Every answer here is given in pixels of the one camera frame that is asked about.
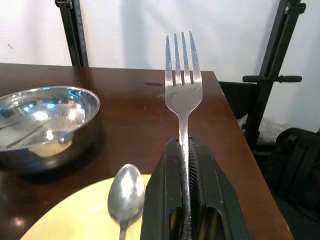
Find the fork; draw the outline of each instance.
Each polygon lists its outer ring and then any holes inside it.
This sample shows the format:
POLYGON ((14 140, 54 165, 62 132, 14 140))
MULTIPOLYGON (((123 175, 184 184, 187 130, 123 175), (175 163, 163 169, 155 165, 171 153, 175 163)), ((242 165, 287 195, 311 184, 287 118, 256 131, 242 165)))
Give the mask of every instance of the fork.
POLYGON ((178 51, 177 34, 174 34, 174 55, 175 55, 175 82, 172 75, 171 53, 169 36, 165 39, 165 104, 177 115, 179 119, 179 145, 181 151, 181 175, 182 175, 182 196, 184 199, 184 220, 181 233, 182 240, 191 239, 191 199, 189 181, 189 138, 188 138, 188 118, 190 113, 202 101, 202 78, 199 67, 198 54, 192 32, 189 31, 192 75, 190 77, 188 55, 184 32, 181 32, 184 81, 182 81, 180 59, 178 51))

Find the black pole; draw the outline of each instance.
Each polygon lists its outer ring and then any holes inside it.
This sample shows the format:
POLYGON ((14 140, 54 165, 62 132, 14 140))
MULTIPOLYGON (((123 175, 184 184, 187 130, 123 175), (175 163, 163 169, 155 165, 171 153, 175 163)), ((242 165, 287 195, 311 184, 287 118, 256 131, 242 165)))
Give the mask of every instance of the black pole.
POLYGON ((55 0, 55 4, 60 8, 72 66, 88 67, 79 0, 55 0))
MULTIPOLYGON (((278 78, 290 39, 298 17, 306 9, 301 0, 281 0, 275 16, 269 42, 266 47, 259 75, 265 78, 278 78)), ((268 98, 273 86, 272 81, 258 82, 257 101, 248 113, 245 123, 246 141, 253 150, 259 137, 259 126, 264 115, 268 98)))

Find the brown table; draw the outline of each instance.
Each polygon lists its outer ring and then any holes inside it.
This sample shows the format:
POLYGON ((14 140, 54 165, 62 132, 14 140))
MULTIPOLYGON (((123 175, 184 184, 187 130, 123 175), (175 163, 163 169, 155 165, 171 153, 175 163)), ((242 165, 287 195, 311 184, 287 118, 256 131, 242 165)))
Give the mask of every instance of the brown table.
MULTIPOLYGON (((233 184, 249 234, 292 240, 235 117, 211 71, 202 72, 203 100, 189 134, 205 141, 233 184)), ((58 170, 33 177, 0 171, 0 239, 20 238, 70 194, 135 164, 152 173, 178 119, 164 100, 164 71, 0 64, 0 96, 44 86, 77 86, 101 100, 102 131, 86 152, 58 170)))

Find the plate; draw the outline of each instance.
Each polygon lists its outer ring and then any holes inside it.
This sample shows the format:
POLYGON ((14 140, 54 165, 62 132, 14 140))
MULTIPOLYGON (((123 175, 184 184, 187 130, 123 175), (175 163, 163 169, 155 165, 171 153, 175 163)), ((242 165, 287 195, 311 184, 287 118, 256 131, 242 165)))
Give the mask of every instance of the plate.
MULTIPOLYGON (((150 179, 143 174, 144 187, 150 179)), ((41 217, 22 240, 118 240, 120 227, 108 212, 114 178, 89 185, 67 197, 41 217)), ((126 231, 126 240, 139 240, 142 216, 126 231)))

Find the stainless steel bowl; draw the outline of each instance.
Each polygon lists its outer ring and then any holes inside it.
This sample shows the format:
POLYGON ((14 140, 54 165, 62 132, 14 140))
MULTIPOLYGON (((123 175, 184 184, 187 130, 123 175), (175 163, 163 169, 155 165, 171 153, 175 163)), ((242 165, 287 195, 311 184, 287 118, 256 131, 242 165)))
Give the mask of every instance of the stainless steel bowl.
POLYGON ((0 161, 18 174, 57 168, 78 156, 100 126, 99 98, 71 86, 0 98, 0 161))

